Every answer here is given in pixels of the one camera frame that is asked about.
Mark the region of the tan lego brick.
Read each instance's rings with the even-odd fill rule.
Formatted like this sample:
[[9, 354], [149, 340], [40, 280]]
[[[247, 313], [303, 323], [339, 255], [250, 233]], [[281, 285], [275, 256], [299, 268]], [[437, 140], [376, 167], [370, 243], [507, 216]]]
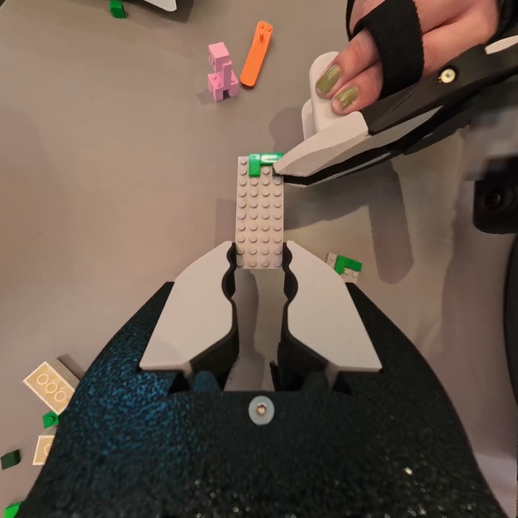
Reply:
[[23, 379], [25, 386], [58, 416], [70, 403], [79, 382], [58, 359], [44, 361]]
[[33, 466], [43, 466], [46, 463], [55, 438], [56, 430], [57, 427], [50, 427], [46, 429], [42, 435], [38, 436], [32, 460]]

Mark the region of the person's right hand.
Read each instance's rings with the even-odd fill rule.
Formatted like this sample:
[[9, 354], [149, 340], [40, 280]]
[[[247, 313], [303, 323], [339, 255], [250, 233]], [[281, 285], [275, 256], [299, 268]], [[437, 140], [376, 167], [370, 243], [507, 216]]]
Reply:
[[429, 77], [507, 22], [507, 1], [354, 1], [351, 40], [315, 93], [347, 115]]

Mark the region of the grey studded lego plate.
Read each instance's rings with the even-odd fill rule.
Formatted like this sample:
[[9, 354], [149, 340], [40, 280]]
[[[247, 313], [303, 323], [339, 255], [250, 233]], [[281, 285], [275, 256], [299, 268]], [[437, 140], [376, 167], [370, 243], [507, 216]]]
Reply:
[[[335, 260], [337, 258], [337, 256], [339, 256], [339, 254], [334, 254], [334, 253], [327, 253], [326, 255], [326, 263], [327, 265], [334, 270], [334, 266], [335, 266]], [[342, 278], [342, 280], [344, 282], [348, 282], [348, 283], [354, 283], [356, 284], [357, 283], [357, 280], [358, 280], [358, 277], [359, 277], [359, 273], [360, 272], [357, 272], [357, 271], [353, 271], [353, 270], [350, 270], [350, 269], [345, 269], [344, 271], [344, 274], [343, 275], [340, 275], [340, 277]]]
[[283, 252], [283, 177], [272, 166], [248, 175], [248, 155], [238, 157], [235, 244], [237, 266], [280, 269]]

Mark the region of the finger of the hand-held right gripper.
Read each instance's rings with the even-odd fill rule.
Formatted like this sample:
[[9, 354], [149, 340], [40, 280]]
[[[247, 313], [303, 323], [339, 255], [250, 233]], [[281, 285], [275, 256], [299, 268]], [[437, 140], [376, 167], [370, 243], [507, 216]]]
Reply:
[[327, 165], [307, 176], [300, 174], [302, 170], [301, 165], [295, 165], [293, 172], [289, 172], [289, 168], [286, 166], [283, 168], [283, 180], [287, 185], [300, 188], [321, 185], [349, 174], [365, 171], [372, 166], [382, 164], [403, 155], [404, 154], [359, 154], [342, 162]]
[[307, 178], [364, 152], [391, 144], [405, 134], [405, 123], [371, 135], [362, 115], [347, 115], [287, 152], [274, 164], [282, 176]]

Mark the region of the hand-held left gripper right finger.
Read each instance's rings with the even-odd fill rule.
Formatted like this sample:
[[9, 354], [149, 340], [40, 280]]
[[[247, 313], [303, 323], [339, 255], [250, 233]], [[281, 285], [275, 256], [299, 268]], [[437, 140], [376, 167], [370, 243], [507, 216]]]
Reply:
[[283, 245], [284, 294], [279, 364], [297, 379], [323, 372], [378, 373], [381, 361], [350, 291], [326, 262], [295, 243]]

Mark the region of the pink lego pig figure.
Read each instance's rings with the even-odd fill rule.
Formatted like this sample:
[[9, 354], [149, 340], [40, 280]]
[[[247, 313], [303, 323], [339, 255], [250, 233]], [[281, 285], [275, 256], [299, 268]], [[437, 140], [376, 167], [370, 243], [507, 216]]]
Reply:
[[239, 83], [232, 69], [229, 52], [224, 42], [208, 46], [209, 62], [213, 73], [208, 75], [208, 88], [214, 101], [223, 100], [226, 92], [229, 97], [237, 96]]

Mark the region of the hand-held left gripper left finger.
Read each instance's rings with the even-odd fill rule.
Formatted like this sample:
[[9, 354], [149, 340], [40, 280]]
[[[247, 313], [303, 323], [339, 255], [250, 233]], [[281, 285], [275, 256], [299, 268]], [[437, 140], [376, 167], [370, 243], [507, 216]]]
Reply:
[[236, 247], [225, 241], [178, 275], [139, 367], [228, 375], [239, 353]]

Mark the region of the orange lego brick separator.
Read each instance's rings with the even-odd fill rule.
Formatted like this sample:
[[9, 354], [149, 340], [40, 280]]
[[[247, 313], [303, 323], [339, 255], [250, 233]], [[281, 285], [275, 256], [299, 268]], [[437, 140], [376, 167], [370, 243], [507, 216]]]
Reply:
[[254, 87], [266, 56], [273, 28], [265, 21], [257, 23], [251, 48], [240, 74], [239, 81], [246, 87]]

